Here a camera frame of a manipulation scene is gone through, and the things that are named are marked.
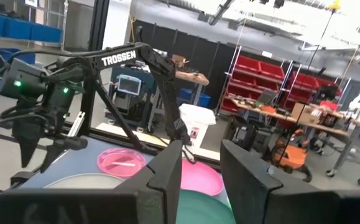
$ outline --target gray floor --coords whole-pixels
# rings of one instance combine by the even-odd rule
[[[0,41],[0,47],[12,46],[12,43],[8,44]],[[22,49],[27,48],[24,44],[17,44],[16,47]],[[51,62],[54,59],[55,57],[45,57],[43,55],[37,56],[37,60],[43,63]],[[103,71],[102,78],[104,83],[109,81],[109,76],[110,71]],[[76,95],[70,110],[73,116],[69,117],[69,121],[73,121],[74,115],[79,112],[80,101],[81,95]],[[14,100],[0,96],[0,112],[10,106],[13,106],[14,104]],[[103,110],[104,104],[97,96],[94,105],[92,127],[97,127],[100,123],[106,122]],[[221,119],[218,120],[216,125],[210,126],[202,143],[202,148],[219,151],[219,142],[223,136],[225,126],[226,121]],[[5,134],[7,136],[11,135],[10,131],[1,128],[0,134]],[[164,132],[162,131],[157,131],[156,134],[161,137],[165,137]],[[43,139],[39,143],[42,145],[48,145],[51,142]],[[332,179],[325,176],[325,170],[333,167],[339,153],[330,148],[326,149],[327,155],[324,156],[318,156],[314,153],[310,153],[307,159],[307,165],[314,175],[311,184],[320,189],[360,189],[356,183],[357,179],[360,178],[360,141],[358,141],[357,145],[358,150],[355,155],[357,159],[352,158],[350,159],[351,162],[346,162],[343,168],[337,173],[336,177],[333,177]],[[44,151],[37,150],[30,165],[24,170],[32,170],[37,167],[42,162],[44,155]],[[6,189],[9,186],[10,176],[20,170],[23,169],[20,164],[19,146],[0,139],[0,189]]]

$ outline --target blue table surface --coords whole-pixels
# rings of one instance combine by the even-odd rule
[[[36,173],[21,188],[44,188],[62,178],[78,174],[102,174],[97,165],[98,156],[107,149],[122,148],[121,146],[87,138],[88,147],[79,151],[69,150],[61,158],[56,160],[43,174]],[[143,154],[146,161],[150,162],[154,157]],[[218,200],[227,204],[225,189],[217,196]]]

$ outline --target green bowl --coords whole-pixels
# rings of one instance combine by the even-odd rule
[[[231,209],[219,200],[192,190],[181,190],[176,224],[236,224]]]

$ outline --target pink plate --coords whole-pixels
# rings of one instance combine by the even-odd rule
[[[221,176],[210,166],[201,162],[192,164],[183,159],[181,189],[215,196],[224,189],[224,182]]]
[[[132,149],[108,149],[97,159],[99,169],[116,177],[131,177],[146,164],[144,156]]]

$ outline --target cardboard box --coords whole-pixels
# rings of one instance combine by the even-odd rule
[[[173,54],[172,60],[175,63],[175,66],[178,67],[178,68],[184,67],[185,64],[187,63],[185,57],[182,57],[180,55]]]
[[[304,105],[303,103],[296,103],[293,107],[291,117],[294,119],[298,119],[300,117],[298,121],[301,123],[318,124],[321,114],[322,111],[319,109]]]

